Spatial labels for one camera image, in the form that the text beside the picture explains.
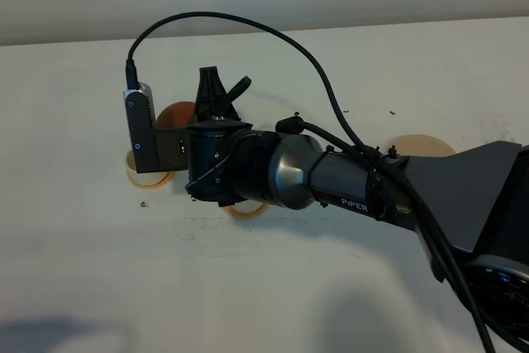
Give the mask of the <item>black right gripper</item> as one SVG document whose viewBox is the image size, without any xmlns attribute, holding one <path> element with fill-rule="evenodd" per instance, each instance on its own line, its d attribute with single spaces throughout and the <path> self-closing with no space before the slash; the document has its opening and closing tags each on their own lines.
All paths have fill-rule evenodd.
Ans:
<svg viewBox="0 0 529 353">
<path fill-rule="evenodd" d="M 233 103 L 250 87 L 242 78 L 229 92 L 216 66 L 199 70 L 198 93 L 187 132 L 188 183 L 186 191 L 198 201 L 215 202 L 220 207 L 245 200 L 258 200 L 252 181 L 255 158 L 246 143 L 259 137 L 250 123 L 240 122 Z M 223 120 L 211 120 L 220 116 Z"/>
</svg>

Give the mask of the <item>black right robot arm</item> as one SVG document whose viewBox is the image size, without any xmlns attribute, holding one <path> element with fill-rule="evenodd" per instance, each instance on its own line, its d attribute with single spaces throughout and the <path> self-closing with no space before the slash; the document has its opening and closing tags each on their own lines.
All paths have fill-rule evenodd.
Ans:
<svg viewBox="0 0 529 353">
<path fill-rule="evenodd" d="M 417 234 L 434 276 L 476 322 L 528 349 L 528 149 L 495 141 L 446 157 L 360 149 L 292 116 L 273 131 L 233 107 L 250 86 L 225 90 L 200 71 L 187 132 L 187 192 L 222 207 L 245 200 L 301 210 L 337 206 Z"/>
</svg>

